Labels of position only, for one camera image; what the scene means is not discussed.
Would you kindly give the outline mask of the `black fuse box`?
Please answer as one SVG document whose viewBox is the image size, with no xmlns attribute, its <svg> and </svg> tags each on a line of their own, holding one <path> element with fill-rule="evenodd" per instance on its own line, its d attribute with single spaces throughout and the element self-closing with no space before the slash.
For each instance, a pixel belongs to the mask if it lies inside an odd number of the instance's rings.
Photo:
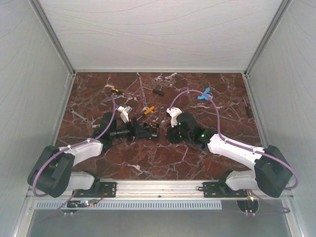
<svg viewBox="0 0 316 237">
<path fill-rule="evenodd" d="M 143 128 L 145 128 L 148 132 L 150 132 L 151 134 L 151 141 L 157 141 L 159 138 L 159 127 L 160 124 L 148 124 L 148 123 L 144 123 L 142 125 Z"/>
</svg>

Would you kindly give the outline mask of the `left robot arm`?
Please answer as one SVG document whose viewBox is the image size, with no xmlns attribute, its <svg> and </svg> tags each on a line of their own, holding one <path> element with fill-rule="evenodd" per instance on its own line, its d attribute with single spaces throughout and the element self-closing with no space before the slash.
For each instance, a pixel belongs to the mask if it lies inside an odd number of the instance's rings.
<svg viewBox="0 0 316 237">
<path fill-rule="evenodd" d="M 118 127 L 117 116 L 112 112 L 106 112 L 91 138 L 67 147 L 45 147 L 27 182 L 34 191 L 41 191 L 41 197 L 49 195 L 57 198 L 65 191 L 74 190 L 84 190 L 89 196 L 95 197 L 102 189 L 100 179 L 87 171 L 74 172 L 73 167 L 89 158 L 106 153 L 116 139 L 137 141 L 151 138 L 148 124 L 140 125 L 137 119 L 133 118 L 132 121 Z"/>
</svg>

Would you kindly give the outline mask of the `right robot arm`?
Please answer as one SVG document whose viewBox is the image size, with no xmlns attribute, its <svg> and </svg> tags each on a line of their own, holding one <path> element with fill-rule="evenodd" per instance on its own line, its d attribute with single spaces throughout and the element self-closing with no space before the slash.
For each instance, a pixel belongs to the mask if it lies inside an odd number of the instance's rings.
<svg viewBox="0 0 316 237">
<path fill-rule="evenodd" d="M 241 191 L 260 190 L 278 198 L 285 190 L 292 172 L 277 147 L 254 147 L 221 135 L 213 128 L 202 128 L 193 115 L 178 108 L 167 109 L 167 114 L 171 123 L 166 139 L 170 143 L 184 142 L 191 149 L 224 156 L 248 167 L 248 171 L 227 171 L 211 185 L 213 193 L 233 197 Z"/>
</svg>

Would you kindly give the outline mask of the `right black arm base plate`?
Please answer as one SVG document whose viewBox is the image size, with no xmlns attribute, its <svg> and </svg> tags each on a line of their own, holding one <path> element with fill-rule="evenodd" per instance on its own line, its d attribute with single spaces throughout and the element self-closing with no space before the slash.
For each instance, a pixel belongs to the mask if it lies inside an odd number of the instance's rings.
<svg viewBox="0 0 316 237">
<path fill-rule="evenodd" d="M 247 191 L 234 191 L 225 183 L 220 182 L 203 182 L 201 190 L 205 198 L 246 198 Z"/>
</svg>

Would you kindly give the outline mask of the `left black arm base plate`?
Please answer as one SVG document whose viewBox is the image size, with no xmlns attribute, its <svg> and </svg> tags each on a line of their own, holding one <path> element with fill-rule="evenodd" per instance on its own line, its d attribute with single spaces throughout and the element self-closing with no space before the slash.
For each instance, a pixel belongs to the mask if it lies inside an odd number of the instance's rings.
<svg viewBox="0 0 316 237">
<path fill-rule="evenodd" d="M 116 182 L 98 182 L 88 190 L 78 190 L 76 198 L 115 198 L 117 191 Z"/>
</svg>

